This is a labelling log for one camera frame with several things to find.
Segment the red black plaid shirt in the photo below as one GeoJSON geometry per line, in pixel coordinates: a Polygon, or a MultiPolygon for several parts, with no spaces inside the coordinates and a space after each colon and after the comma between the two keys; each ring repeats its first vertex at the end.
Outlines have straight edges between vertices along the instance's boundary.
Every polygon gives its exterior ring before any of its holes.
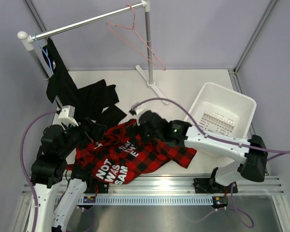
{"type": "Polygon", "coordinates": [[[129,135],[136,123],[131,119],[107,130],[99,144],[76,149],[75,162],[67,170],[88,171],[95,179],[116,185],[128,184],[142,174],[152,173],[170,161],[188,168],[197,151],[187,147],[170,147],[159,140],[144,143],[140,135],[129,135]]]}

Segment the pink clothes hanger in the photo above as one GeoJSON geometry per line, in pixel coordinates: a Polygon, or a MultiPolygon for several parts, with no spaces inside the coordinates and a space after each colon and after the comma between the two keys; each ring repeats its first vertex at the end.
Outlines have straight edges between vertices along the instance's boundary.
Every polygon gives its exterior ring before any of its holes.
{"type": "Polygon", "coordinates": [[[150,38],[143,38],[137,29],[136,7],[127,3],[125,7],[131,11],[132,21],[130,25],[120,25],[115,22],[107,21],[107,28],[117,36],[123,43],[129,46],[138,55],[144,58],[148,66],[156,67],[165,71],[166,64],[155,54],[151,46],[150,38]]]}

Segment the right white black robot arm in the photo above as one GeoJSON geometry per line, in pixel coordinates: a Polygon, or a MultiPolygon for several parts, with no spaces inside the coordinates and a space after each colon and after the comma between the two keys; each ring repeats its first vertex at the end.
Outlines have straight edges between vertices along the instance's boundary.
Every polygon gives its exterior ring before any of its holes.
{"type": "Polygon", "coordinates": [[[268,153],[263,139],[251,139],[201,133],[196,126],[181,120],[167,121],[150,110],[135,110],[141,137],[158,140],[170,147],[193,148],[232,159],[232,163],[213,169],[210,177],[194,179],[197,193],[231,191],[234,182],[248,180],[261,183],[265,179],[268,153]]]}

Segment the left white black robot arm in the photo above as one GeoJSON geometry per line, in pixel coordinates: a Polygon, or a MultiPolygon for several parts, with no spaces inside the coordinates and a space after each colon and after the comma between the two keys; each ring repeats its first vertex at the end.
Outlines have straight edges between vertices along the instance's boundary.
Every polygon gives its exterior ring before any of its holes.
{"type": "Polygon", "coordinates": [[[78,146],[102,139],[107,127],[85,118],[79,126],[54,124],[44,129],[37,159],[31,167],[34,213],[29,223],[37,232],[65,232],[84,193],[107,193],[108,184],[93,178],[90,168],[76,165],[61,200],[55,202],[68,166],[66,158],[78,146]]]}

